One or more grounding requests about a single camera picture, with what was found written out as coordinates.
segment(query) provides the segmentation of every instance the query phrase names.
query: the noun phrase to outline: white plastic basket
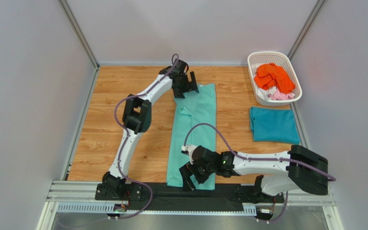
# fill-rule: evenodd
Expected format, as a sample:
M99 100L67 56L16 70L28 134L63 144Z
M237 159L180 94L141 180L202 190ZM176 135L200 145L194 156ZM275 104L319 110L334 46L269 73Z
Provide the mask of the white plastic basket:
M283 101L276 101L276 100L267 101L256 94L258 90L258 86L253 80L253 78L256 76L256 69L260 65L267 64L267 63L275 63L278 66L282 66L285 69L285 71L288 73L292 82L295 83L296 87L293 90L293 93L295 94L295 98L290 99L290 100L283 100ZM270 106L270 107L284 106L292 102L295 102L302 97L302 88L300 87L299 80L296 77L296 73L292 67L292 63L290 63L290 60L286 55L279 53L279 52L275 52L275 51L264 51L264 52L251 53L248 56L248 66L249 66L249 76L251 78L253 92L255 93L255 98L259 104L263 106Z

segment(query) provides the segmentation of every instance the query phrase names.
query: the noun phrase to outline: teal cloth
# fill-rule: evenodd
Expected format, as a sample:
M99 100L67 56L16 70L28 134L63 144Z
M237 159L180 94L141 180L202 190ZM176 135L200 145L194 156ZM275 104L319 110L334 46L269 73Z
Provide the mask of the teal cloth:
M254 141L300 143L293 111L251 107L249 117Z
M183 179L179 168L189 162L189 158L187 155L181 153L181 146L184 144L188 131L198 123L205 122L216 126L217 97L215 94L215 85L198 86L198 89L199 93L194 91L184 93L185 99L174 99L177 107L175 109L167 165L166 182L168 186L183 186ZM208 126L198 126L191 132L187 140L187 145L202 145L211 151L215 151L215 143L215 131ZM198 184L194 176L191 179L197 189L215 189L215 174L212 174L203 184Z

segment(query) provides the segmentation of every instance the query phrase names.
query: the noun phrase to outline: garment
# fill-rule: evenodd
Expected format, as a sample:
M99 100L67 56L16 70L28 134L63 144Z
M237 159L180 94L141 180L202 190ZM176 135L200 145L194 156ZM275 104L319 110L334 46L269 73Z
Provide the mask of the garment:
M282 93L291 93L296 87L285 69L275 63L260 65L253 80L259 88L268 90L270 87L276 86Z
M295 98L294 93L282 93L276 86L270 87L268 90L264 90L258 87L258 91L256 92L258 96L266 101L269 100L290 100Z
M275 92L272 94L269 94L269 97L272 100L290 100L295 98L295 94L294 93L282 93L281 91L279 91L278 88L276 88Z
M175 109L167 165L166 182L168 186L183 186L183 179L179 168L189 162L189 158L187 155L181 153L181 146L184 144L184 139L188 131L198 123L205 122L213 126L216 126L217 123L215 85L198 86L198 89L199 93L194 91L184 93L185 99L174 99L177 107ZM197 127L191 132L187 140L187 144L202 145L211 151L215 151L215 143L215 130L208 126ZM203 184L198 184L194 176L191 179L197 189L215 189L215 174L212 174Z
M254 141L300 143L292 110L251 107L249 118Z

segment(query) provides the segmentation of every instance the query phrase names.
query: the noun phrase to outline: wooden tabletop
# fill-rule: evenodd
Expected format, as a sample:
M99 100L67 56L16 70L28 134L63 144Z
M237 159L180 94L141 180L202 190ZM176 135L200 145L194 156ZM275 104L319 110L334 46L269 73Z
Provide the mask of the wooden tabletop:
M101 181L115 159L122 128L114 119L115 105L130 93L149 86L164 67L101 67L68 180ZM290 144L254 142L249 129L249 109L256 102L247 67L190 67L197 83L214 83L217 94L217 128L235 151L274 153ZM117 111L122 120L124 103ZM173 91L152 107L149 130L140 139L129 167L129 177L143 182L166 181L175 102ZM217 135L217 152L227 151ZM253 184L256 175L216 177L216 183Z

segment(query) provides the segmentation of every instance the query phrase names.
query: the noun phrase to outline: orange shirt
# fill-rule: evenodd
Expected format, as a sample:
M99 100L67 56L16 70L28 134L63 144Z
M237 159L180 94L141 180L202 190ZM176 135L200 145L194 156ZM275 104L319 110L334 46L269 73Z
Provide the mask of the orange shirt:
M270 87L276 86L282 93L291 93L296 87L285 69L275 63L259 66L253 80L259 88L268 90Z

